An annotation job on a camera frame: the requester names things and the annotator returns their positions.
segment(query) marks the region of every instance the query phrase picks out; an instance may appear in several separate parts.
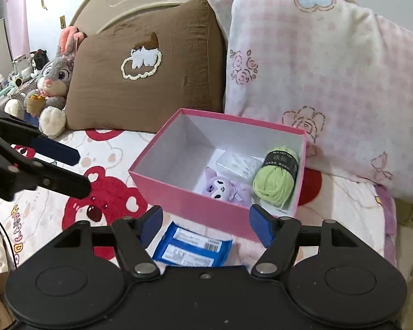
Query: silver bolt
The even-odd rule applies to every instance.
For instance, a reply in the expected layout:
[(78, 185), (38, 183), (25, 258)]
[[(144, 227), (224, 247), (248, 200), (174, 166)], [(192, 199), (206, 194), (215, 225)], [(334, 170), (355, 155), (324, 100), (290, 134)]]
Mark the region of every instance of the silver bolt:
[(255, 267), (255, 270), (260, 274), (272, 274), (275, 273), (277, 269), (277, 266), (272, 263), (260, 263)]
[(12, 166), (12, 165), (8, 166), (8, 170), (13, 172), (14, 174), (16, 174), (17, 172), (20, 172), (20, 170), (18, 168), (16, 168), (15, 166)]
[(156, 266), (152, 263), (139, 263), (135, 265), (135, 272), (138, 274), (151, 274), (156, 270)]

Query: pink plaid pillow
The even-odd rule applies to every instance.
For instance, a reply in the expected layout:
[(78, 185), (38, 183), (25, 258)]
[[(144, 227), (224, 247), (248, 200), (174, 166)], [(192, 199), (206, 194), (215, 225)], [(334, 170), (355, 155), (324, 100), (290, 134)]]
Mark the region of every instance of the pink plaid pillow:
[(413, 202), (412, 32), (344, 0), (208, 1), (226, 113), (303, 128), (306, 166)]

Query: open box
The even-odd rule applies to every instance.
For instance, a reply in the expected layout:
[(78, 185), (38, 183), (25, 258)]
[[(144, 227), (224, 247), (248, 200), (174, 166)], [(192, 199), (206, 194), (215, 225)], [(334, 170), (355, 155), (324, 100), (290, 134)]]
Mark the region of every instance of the open box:
[(294, 192), (285, 205), (294, 216), (301, 191), (306, 132), (233, 115), (180, 109), (159, 130), (130, 167), (137, 188), (151, 205), (238, 237), (257, 240), (249, 209), (202, 196), (205, 167), (216, 170), (226, 151), (263, 160), (285, 145), (299, 156)]

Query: pink curtain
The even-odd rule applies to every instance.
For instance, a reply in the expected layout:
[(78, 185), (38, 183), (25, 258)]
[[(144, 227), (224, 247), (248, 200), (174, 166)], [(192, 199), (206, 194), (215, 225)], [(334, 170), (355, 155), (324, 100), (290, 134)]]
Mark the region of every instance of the pink curtain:
[(12, 59), (29, 56), (29, 33), (26, 16), (26, 0), (5, 0), (6, 30)]

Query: brown pillow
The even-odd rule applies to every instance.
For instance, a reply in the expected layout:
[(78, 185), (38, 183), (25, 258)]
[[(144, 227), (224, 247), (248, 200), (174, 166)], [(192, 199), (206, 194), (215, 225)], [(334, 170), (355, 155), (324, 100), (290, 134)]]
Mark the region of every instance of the brown pillow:
[(179, 108), (223, 112), (223, 53), (206, 0), (145, 13), (89, 36), (76, 54), (68, 127), (154, 133)]

